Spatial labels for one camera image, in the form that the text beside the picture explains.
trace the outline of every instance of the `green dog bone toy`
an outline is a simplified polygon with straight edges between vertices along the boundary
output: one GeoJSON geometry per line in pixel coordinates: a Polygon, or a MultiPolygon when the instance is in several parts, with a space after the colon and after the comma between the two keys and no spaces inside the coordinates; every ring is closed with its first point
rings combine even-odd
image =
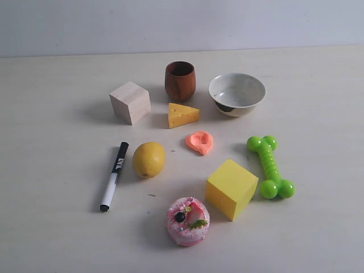
{"type": "Polygon", "coordinates": [[[293,182],[282,179],[277,163],[274,159],[273,151],[276,149],[278,142],[272,135],[266,135],[264,138],[252,136],[247,141],[248,149],[257,152],[262,162],[263,170],[267,180],[260,185],[260,193],[264,198],[272,199],[277,195],[282,198],[290,198],[295,194],[296,186],[293,182]]]}

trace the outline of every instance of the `yellow cheese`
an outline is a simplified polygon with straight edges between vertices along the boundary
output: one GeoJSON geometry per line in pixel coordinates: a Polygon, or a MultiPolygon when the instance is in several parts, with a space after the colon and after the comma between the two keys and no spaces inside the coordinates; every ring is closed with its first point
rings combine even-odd
{"type": "Polygon", "coordinates": [[[169,104],[168,122],[170,128],[198,121],[199,119],[199,109],[180,104],[169,104]]]}
{"type": "Polygon", "coordinates": [[[205,199],[234,221],[252,199],[258,178],[231,159],[207,180],[205,199]]]}

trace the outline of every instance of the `speckled bowl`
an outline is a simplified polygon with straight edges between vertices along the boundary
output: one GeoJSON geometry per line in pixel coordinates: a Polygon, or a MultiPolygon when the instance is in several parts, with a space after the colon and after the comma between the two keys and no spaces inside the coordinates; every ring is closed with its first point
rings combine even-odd
{"type": "Polygon", "coordinates": [[[257,78],[247,74],[228,73],[210,82],[209,93],[220,112],[241,117],[261,103],[267,91],[257,78]]]}

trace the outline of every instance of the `brown wooden cup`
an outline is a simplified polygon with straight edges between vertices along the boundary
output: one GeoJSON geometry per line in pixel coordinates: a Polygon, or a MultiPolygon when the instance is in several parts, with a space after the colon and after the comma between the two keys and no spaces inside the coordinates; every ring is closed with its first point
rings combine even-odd
{"type": "Polygon", "coordinates": [[[174,101],[186,101],[196,90],[195,68],[186,61],[175,61],[166,67],[164,87],[174,101]]]}

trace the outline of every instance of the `pink donut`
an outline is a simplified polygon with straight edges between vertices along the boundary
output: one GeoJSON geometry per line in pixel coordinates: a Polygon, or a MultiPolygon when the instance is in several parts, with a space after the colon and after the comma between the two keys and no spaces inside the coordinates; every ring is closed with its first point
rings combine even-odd
{"type": "Polygon", "coordinates": [[[167,212],[167,230],[181,246],[194,246],[205,239],[210,214],[205,205],[193,197],[176,200],[167,212]]]}

